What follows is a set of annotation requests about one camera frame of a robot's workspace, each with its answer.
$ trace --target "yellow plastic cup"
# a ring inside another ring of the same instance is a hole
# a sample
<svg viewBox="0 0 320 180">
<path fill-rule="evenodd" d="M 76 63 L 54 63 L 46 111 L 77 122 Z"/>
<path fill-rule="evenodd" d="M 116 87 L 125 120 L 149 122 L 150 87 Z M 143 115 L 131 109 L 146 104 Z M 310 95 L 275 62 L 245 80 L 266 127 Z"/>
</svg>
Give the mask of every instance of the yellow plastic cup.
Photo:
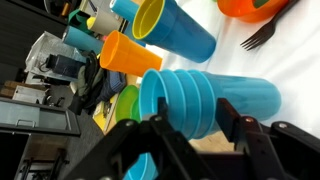
<svg viewBox="0 0 320 180">
<path fill-rule="evenodd" d="M 118 31 L 109 34 L 100 56 L 102 68 L 139 77 L 150 68 L 160 70 L 161 63 L 162 58 Z"/>
</svg>

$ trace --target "green plate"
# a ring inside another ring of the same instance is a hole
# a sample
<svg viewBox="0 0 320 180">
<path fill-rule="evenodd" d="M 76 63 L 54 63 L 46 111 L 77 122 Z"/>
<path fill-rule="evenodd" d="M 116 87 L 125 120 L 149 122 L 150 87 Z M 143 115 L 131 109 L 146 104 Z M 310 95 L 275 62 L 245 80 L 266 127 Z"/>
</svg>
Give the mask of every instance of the green plate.
<svg viewBox="0 0 320 180">
<path fill-rule="evenodd" d="M 139 89 L 129 85 L 121 92 L 116 106 L 116 121 L 131 118 L 140 122 L 139 116 Z"/>
</svg>

